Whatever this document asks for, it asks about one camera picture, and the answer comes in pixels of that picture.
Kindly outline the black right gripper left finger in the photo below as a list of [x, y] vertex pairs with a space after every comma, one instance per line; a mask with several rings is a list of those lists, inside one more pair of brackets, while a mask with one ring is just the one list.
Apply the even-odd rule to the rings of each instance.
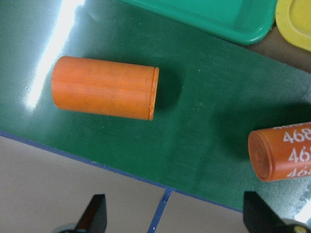
[[107, 228], [105, 194], [92, 197], [79, 221], [73, 228], [56, 228], [53, 233], [104, 233]]

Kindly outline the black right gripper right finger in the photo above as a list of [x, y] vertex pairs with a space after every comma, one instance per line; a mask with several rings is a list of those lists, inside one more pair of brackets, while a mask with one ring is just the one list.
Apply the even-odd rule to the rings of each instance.
[[243, 194], [243, 223], [250, 233], [309, 233], [302, 222], [280, 218], [255, 191]]

